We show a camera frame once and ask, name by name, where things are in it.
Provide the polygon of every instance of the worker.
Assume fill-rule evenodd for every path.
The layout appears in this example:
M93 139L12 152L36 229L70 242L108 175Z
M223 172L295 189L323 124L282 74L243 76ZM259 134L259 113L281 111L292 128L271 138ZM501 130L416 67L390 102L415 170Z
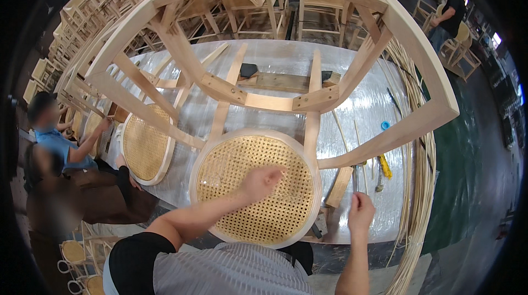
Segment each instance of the worker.
M81 219L89 224L147 222L158 199L130 177L122 154L115 162L118 170L110 166L64 169L62 156L31 143L24 154L24 188L32 229L64 235Z
M270 195L281 177L282 169L276 166L253 169L238 190L168 212L144 232L121 239L104 263L105 294L313 294L298 260L268 247L221 243L214 249L178 252L223 215ZM350 256L336 294L369 293L367 238L374 211L368 196L353 194Z
M56 94L37 93L27 110L27 118L30 125L35 129L36 141L53 153L54 157L62 157L64 160L63 169L90 169L108 166L103 160L94 160L88 154L99 136L110 127L112 123L110 118L102 119L96 130L88 134L78 147L74 142L66 139L59 132L60 129L56 128L60 117Z
M429 41L437 54L447 39L457 37L458 28L465 13L464 0L447 0L442 9L442 15L431 20L432 29L429 32Z

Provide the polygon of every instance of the rattan cane webbing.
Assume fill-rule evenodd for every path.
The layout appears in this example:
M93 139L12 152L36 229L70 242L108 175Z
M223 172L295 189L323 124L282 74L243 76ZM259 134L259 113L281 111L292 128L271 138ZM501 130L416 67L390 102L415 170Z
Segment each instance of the rattan cane webbing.
M73 124L71 125L71 130L74 132L74 136L77 140L81 140L80 133L81 133L81 121L83 120L83 115L77 111L75 111L75 114L73 115Z
M96 130L97 126L101 122L102 117L100 117L98 114L95 114L92 112L90 116L88 117L88 120L86 121L86 126L84 127L84 136L89 136ZM92 147L92 150L90 151L90 156L97 156L97 147L99 146L99 138L97 139L96 143Z
M96 275L95 277L89 278L86 282L86 289L90 292L90 295L105 295L102 286L102 277Z
M64 259L68 262L82 262L86 259L84 256L84 250L81 244L77 241L64 241L62 243L62 254Z
M169 122L168 114L161 107L156 104L148 106ZM122 140L123 154L130 170L142 180L152 180L162 166L168 136L132 115L123 131Z
M219 232L241 242L272 245L291 238L305 225L314 204L312 174L300 155L274 138L238 136L214 147L197 173L197 200L226 195L240 186L251 169L267 165L287 168L274 192L222 217L216 223Z

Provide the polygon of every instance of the workbench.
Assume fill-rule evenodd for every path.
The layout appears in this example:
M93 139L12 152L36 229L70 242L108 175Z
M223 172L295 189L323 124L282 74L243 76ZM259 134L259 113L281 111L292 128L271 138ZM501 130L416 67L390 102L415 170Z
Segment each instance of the workbench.
M197 57L203 58L224 42L229 43L230 46L222 53L223 57L216 59L208 67L209 72L217 74L221 78L225 78L232 60L242 43L248 43L249 45L243 62L256 64L260 73L309 76L313 51L319 49L321 54L321 70L344 74L356 54L355 51L329 45L279 40L217 41L194 44L192 47ZM167 51L150 52L134 56L131 59L134 62L140 61L139 68L152 72L156 65L167 55ZM393 81L391 78L396 90L396 92L393 92L393 95L396 96L397 101L407 101L405 89L396 66L391 62L388 62L388 65L396 78L396 81ZM381 67L384 67L389 77L391 76L390 71L386 68L385 61L379 59L379 63L376 62L374 64L373 68L352 92L350 97L335 109L349 149L353 149L359 145L354 128L354 120L357 122L359 128L360 142L364 143L383 131L381 128L383 121L394 125L397 118L398 120L401 119L399 115L397 116L398 112L387 92L389 84ZM179 74L180 70L174 68L174 62L172 61L161 73L160 78L176 79ZM122 73L117 76L117 79L119 80L121 76ZM122 85L136 97L141 93L139 88L129 79L125 79ZM248 92L274 95L277 97L293 98L298 95L298 93L250 87L246 89ZM177 90L158 90L169 102L172 103L175 101ZM104 106L105 103L103 99L99 102L99 106ZM152 101L147 98L145 103L152 103ZM217 101L203 94L195 86L183 105L180 119L178 120L178 128L193 136L207 138L211 130L216 105ZM303 114L279 114L231 105L225 123L225 131L233 131L245 127L272 129L286 133L302 143L304 140L304 123L305 116ZM190 205L188 180L198 153L197 150L177 143L172 161L163 180L154 186L144 186L144 189L174 207ZM317 158L330 158L343 153L345 153L345 146L333 114L331 112L322 114ZM103 158L115 167L115 158L118 154L119 142L116 139L116 132L114 131L108 153L104 153ZM327 221L328 234L322 240L319 240L320 242L328 244L350 243L350 232L347 227L348 210L354 189L364 192L365 181L363 170L366 170L368 193L376 207L368 241L369 243L379 243L392 241L396 238L403 202L403 180L405 176L402 164L403 154L400 148L385 154L393 177L391 180L383 176L381 177L384 189L379 193L375 191L375 187L379 183L379 161L377 159L374 161L374 178L372 177L372 159L367 161L365 169L356 168L357 175L352 177L340 206L335 210L332 209L329 213ZM324 205L324 200L336 178L337 169L321 170L320 173L323 186L322 204Z

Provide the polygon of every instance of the yellow tool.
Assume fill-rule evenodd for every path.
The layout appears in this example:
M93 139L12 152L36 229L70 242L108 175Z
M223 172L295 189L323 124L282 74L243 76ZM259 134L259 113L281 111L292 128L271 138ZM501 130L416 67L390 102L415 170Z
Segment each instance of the yellow tool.
M392 171L391 171L391 168L389 168L389 164L387 163L387 160L385 159L385 154L381 154L378 157L380 158L379 162L381 163L381 167L383 169L383 174L388 179L391 179L392 178Z

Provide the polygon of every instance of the bundle of rattan reeds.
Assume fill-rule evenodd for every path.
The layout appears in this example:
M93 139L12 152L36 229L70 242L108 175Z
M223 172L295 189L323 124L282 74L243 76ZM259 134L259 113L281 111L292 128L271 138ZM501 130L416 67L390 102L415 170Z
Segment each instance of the bundle of rattan reeds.
M398 43L398 41L396 41L396 39L393 38L391 42L389 42L386 50L396 64L400 77L406 86L407 97L409 100L402 101L402 99L399 99L397 92L392 88L392 84L387 77L387 81L389 81L394 96L398 97L396 100L400 105L400 110L403 114L402 116L405 117L411 112L410 110L414 111L418 109L426 102L426 100L416 74L416 69L414 68L414 63L406 53L405 49L400 43ZM388 64L386 66L389 69L393 80L395 80L391 68L388 67ZM433 192L435 189L436 145L434 139L434 135L431 132L415 141L416 169L414 173L412 211L410 211L410 180L412 170L411 144L406 144L405 149L402 147L402 158L404 157L403 152L406 152L406 158L403 159L406 177L400 230L395 242L395 247L399 243L402 243L405 238L405 245L403 245L405 246L405 252L403 252L396 275L386 289L385 294L396 295L406 293L411 277L413 276L414 268L420 257L424 243L423 241L426 235L427 224L429 223L429 217L431 214Z

